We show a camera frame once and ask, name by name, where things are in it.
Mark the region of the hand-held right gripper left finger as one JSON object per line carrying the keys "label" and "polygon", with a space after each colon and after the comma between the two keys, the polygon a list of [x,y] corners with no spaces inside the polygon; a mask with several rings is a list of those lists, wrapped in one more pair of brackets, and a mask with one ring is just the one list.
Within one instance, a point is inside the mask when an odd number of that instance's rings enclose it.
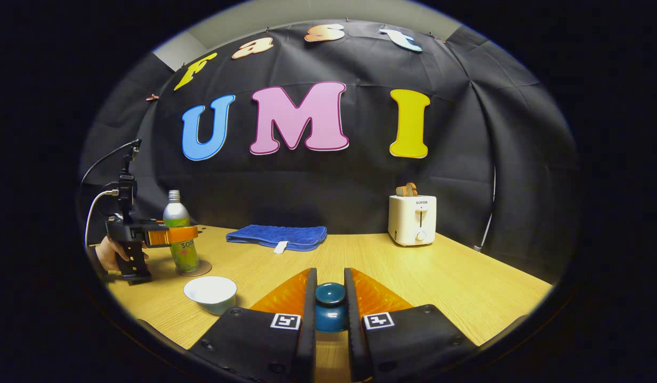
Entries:
{"label": "hand-held right gripper left finger", "polygon": [[313,383],[314,293],[308,268],[253,307],[231,307],[189,349],[199,367],[229,383]]}

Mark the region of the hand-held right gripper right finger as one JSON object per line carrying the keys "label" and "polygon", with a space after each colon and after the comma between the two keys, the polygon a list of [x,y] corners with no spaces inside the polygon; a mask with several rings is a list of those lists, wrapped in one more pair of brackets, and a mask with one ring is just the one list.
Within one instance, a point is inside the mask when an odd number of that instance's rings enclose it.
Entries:
{"label": "hand-held right gripper right finger", "polygon": [[476,344],[433,304],[411,305],[355,268],[344,271],[353,383],[431,383]]}

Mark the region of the silver green label water bottle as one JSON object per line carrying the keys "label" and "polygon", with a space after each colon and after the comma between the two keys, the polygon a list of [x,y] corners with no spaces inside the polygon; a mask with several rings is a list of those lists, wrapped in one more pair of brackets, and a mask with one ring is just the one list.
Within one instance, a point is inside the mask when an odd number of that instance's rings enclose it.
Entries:
{"label": "silver green label water bottle", "polygon": [[[190,226],[190,215],[186,207],[181,203],[179,190],[168,191],[168,204],[163,211],[163,221],[169,227]],[[194,272],[200,266],[194,240],[185,242],[173,242],[170,245],[173,261],[179,272]]]}

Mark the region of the dark teal teacup lid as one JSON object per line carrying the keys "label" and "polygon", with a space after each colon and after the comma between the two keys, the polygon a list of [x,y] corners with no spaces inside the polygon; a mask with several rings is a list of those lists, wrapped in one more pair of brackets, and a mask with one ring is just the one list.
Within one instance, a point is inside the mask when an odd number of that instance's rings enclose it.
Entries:
{"label": "dark teal teacup lid", "polygon": [[342,332],[348,329],[347,291],[336,282],[318,285],[314,291],[315,327],[320,332]]}

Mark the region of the round brown coaster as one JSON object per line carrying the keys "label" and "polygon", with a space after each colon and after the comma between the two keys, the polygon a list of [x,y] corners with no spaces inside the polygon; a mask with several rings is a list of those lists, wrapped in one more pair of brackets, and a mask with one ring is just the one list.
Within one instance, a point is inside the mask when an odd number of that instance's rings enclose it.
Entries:
{"label": "round brown coaster", "polygon": [[181,271],[179,267],[175,267],[175,272],[177,272],[177,274],[179,274],[180,276],[185,276],[185,277],[203,276],[204,274],[207,274],[211,270],[212,270],[212,264],[205,259],[201,259],[199,261],[199,267],[197,267],[197,269],[195,269],[194,271]]}

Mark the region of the folded blue towel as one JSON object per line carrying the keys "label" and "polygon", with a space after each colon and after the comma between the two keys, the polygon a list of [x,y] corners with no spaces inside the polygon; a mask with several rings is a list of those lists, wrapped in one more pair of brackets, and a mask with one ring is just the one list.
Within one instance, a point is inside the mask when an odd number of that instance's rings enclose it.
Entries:
{"label": "folded blue towel", "polygon": [[327,238],[324,226],[318,227],[279,227],[251,224],[226,234],[230,243],[252,243],[276,248],[285,243],[285,250],[309,252],[315,250]]}

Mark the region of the cream white toaster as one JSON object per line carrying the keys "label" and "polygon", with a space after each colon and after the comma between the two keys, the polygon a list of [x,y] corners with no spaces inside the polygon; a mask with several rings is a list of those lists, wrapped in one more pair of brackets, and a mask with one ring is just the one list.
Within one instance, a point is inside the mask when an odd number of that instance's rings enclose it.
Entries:
{"label": "cream white toaster", "polygon": [[437,197],[390,196],[387,230],[401,246],[433,243],[437,227]]}

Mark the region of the black backdrop cloth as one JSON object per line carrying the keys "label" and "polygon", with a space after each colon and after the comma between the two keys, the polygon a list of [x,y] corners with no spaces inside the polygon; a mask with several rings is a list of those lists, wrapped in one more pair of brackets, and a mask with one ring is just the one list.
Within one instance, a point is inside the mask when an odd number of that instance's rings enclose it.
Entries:
{"label": "black backdrop cloth", "polygon": [[[159,100],[147,102],[152,94]],[[542,82],[478,32],[447,39],[318,20],[223,45],[173,72],[149,54],[90,127],[85,198],[131,172],[138,213],[182,191],[197,223],[387,232],[388,199],[437,197],[437,231],[552,283],[576,250],[581,171]]]}

